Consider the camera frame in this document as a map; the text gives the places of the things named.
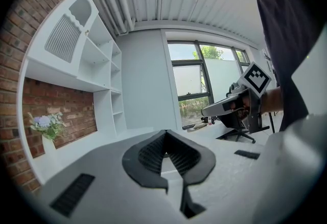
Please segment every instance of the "brick wall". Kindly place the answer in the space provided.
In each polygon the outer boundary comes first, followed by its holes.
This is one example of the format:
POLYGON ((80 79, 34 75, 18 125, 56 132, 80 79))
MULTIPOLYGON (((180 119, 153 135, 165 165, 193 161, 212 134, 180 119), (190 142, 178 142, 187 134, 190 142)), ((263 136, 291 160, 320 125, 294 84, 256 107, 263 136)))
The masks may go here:
POLYGON ((22 104, 25 133, 34 158, 44 154, 44 149, 41 134, 29 127, 28 112, 34 117, 62 112, 66 128, 54 141, 56 148, 97 131, 93 93, 26 78, 22 104))
POLYGON ((0 29, 1 161, 5 163, 8 173, 16 183, 33 192, 37 191, 40 185, 26 160, 18 135, 17 81, 22 59, 33 35, 60 1, 15 0, 0 29))

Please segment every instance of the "sky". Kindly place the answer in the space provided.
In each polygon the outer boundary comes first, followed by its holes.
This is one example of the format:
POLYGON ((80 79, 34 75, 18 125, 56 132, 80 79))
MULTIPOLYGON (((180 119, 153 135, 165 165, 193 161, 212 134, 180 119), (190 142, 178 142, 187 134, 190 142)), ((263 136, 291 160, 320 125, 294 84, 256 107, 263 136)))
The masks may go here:
MULTIPOLYGON (((171 60, 180 60, 180 59, 194 59, 194 56, 192 54, 193 51, 195 51, 195 46, 192 44, 168 44, 169 46, 169 53, 171 60)), ((221 57, 225 60, 235 60, 233 53, 230 49, 223 49, 218 48, 220 50, 223 50, 224 53, 221 55, 221 57)))

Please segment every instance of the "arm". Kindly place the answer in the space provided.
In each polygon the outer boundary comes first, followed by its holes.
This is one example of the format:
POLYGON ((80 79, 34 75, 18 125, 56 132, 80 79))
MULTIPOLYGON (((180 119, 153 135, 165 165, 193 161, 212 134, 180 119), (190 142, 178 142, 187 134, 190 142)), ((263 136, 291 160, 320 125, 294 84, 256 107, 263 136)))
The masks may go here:
POLYGON ((261 97, 261 113, 282 111, 283 99, 281 88, 277 87, 270 91, 266 91, 261 97))

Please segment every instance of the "person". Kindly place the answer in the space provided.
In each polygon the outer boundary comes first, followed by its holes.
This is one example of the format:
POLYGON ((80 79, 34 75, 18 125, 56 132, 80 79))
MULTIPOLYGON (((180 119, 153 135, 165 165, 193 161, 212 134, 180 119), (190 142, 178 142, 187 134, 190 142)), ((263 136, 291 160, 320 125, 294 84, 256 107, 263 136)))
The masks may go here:
MULTIPOLYGON (((257 3, 266 45, 280 84, 262 96, 261 113, 283 110, 280 128, 283 131, 308 114, 291 76, 323 28, 324 3, 319 0, 257 0, 257 3)), ((243 98, 243 103, 249 107, 248 98, 243 98)))

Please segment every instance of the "corrugated ceiling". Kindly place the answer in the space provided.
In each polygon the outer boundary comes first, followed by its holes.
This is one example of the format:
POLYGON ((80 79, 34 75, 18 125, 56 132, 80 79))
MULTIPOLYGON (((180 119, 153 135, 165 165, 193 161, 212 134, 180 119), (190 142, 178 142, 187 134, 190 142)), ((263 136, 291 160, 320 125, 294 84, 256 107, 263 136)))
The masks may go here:
MULTIPOLYGON (((106 5, 113 13, 110 0, 106 5)), ((121 0, 116 0, 125 20, 121 0)), ((264 44, 256 0, 127 0, 136 25, 142 21, 179 20, 200 23, 232 32, 257 45, 264 44)))

